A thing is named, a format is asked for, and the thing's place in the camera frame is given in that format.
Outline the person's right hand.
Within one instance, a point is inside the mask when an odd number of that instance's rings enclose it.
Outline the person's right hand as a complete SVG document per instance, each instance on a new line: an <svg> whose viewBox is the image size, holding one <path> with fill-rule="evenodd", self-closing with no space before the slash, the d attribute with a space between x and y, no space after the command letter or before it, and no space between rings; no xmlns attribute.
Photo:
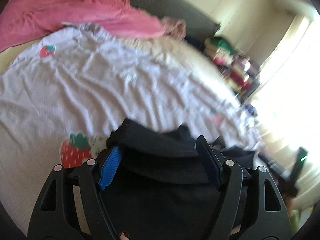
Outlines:
<svg viewBox="0 0 320 240"><path fill-rule="evenodd" d="M122 231L122 232L119 234L119 238L120 238L120 240L129 240L128 234L127 234L127 232L125 232L125 231Z"/></svg>

